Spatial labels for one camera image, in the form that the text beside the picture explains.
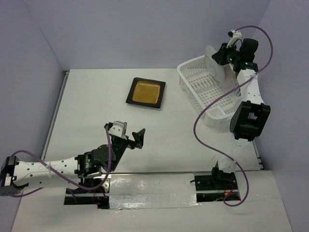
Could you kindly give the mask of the round white plate red teal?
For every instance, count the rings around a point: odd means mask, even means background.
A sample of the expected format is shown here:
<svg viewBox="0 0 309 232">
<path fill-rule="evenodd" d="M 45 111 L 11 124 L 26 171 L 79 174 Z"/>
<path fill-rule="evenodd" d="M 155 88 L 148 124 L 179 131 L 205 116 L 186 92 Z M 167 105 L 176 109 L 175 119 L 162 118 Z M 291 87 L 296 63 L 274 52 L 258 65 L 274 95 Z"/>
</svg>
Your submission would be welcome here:
<svg viewBox="0 0 309 232">
<path fill-rule="evenodd" d="M 219 65 L 213 58 L 216 51 L 210 45 L 205 48 L 206 69 L 209 71 L 215 82 L 222 83 L 225 80 L 225 72 L 223 66 Z"/>
</svg>

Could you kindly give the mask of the black square plate orange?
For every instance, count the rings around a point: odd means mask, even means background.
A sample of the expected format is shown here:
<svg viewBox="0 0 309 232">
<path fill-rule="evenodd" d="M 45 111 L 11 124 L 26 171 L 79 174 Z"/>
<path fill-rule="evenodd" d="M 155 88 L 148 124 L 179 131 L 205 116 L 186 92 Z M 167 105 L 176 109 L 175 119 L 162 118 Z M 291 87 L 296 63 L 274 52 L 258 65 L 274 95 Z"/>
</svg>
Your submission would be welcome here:
<svg viewBox="0 0 309 232">
<path fill-rule="evenodd" d="M 126 103 L 160 109 L 166 83 L 135 77 L 132 81 Z"/>
</svg>

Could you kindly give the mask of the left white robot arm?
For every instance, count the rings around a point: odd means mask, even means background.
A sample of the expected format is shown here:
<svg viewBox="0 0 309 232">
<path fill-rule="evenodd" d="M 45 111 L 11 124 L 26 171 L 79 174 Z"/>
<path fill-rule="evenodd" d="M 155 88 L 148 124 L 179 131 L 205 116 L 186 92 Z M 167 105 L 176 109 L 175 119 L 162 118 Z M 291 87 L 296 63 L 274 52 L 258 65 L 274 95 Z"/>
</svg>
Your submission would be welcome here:
<svg viewBox="0 0 309 232">
<path fill-rule="evenodd" d="M 127 123 L 104 126 L 107 144 L 68 159 L 43 161 L 26 150 L 8 156 L 0 169 L 1 196 L 23 197 L 43 188 L 96 190 L 107 182 L 127 149 L 142 149 L 146 130 L 126 135 Z"/>
</svg>

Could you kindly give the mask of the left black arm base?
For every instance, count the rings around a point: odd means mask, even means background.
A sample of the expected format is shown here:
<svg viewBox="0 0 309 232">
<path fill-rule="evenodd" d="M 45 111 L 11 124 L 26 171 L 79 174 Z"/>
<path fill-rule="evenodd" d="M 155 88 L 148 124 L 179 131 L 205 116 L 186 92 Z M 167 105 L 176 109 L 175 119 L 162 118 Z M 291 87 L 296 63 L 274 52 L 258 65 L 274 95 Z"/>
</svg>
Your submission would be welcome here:
<svg viewBox="0 0 309 232">
<path fill-rule="evenodd" d="M 64 205 L 95 205 L 98 209 L 110 209 L 111 176 L 95 190 L 85 190 L 82 188 L 67 188 L 65 192 Z"/>
</svg>

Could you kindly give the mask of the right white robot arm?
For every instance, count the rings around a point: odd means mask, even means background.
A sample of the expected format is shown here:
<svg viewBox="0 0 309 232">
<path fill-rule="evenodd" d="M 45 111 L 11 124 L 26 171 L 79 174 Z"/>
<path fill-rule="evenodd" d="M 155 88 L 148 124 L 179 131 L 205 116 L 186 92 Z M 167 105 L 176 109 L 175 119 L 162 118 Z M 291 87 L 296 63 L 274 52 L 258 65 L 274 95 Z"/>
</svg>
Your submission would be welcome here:
<svg viewBox="0 0 309 232">
<path fill-rule="evenodd" d="M 239 39 L 230 39 L 223 43 L 212 58 L 221 66 L 230 64 L 240 86 L 241 102 L 231 118 L 229 130 L 234 136 L 236 149 L 232 159 L 222 158 L 217 168 L 224 174 L 234 173 L 236 161 L 242 156 L 244 148 L 256 137 L 260 136 L 268 116 L 270 106 L 264 104 L 258 86 L 258 66 L 254 63 L 258 41 L 245 38 L 237 48 Z"/>
</svg>

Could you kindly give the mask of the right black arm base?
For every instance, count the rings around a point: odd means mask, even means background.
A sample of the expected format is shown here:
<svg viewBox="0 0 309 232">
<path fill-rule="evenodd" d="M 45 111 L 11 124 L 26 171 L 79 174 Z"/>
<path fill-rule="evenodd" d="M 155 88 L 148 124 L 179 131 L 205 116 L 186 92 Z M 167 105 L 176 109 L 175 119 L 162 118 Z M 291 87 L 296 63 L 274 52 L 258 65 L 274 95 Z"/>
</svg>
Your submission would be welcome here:
<svg viewBox="0 0 309 232">
<path fill-rule="evenodd" d="M 224 173 L 216 164 L 211 174 L 194 175 L 190 183 L 195 184 L 198 203 L 222 201 L 240 201 L 235 173 Z"/>
</svg>

